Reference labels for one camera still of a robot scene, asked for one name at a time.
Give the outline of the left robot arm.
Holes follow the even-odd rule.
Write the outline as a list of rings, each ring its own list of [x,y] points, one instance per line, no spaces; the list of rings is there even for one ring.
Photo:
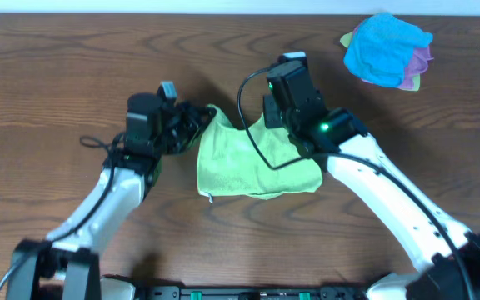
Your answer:
[[[164,155],[185,153],[216,116],[213,107],[138,93],[127,100],[126,129],[110,143],[83,136],[107,157],[96,186],[44,240],[22,240],[0,281],[8,299],[142,299],[128,279],[102,277],[99,260],[161,172]]]

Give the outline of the green microfiber cloth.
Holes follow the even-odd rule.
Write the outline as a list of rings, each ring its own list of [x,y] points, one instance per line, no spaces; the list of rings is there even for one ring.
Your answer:
[[[249,196],[269,200],[286,193],[314,193],[323,183],[318,164],[302,160],[273,171],[259,157],[245,131],[236,129],[217,106],[197,156],[197,190],[208,198]]]

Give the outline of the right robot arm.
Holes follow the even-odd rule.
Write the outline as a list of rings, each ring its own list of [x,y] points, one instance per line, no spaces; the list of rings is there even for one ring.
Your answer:
[[[346,108],[328,109],[302,59],[267,70],[264,113],[287,130],[301,158],[352,190],[402,245],[415,269],[391,273],[367,299],[480,299],[480,233],[451,217],[386,156]]]

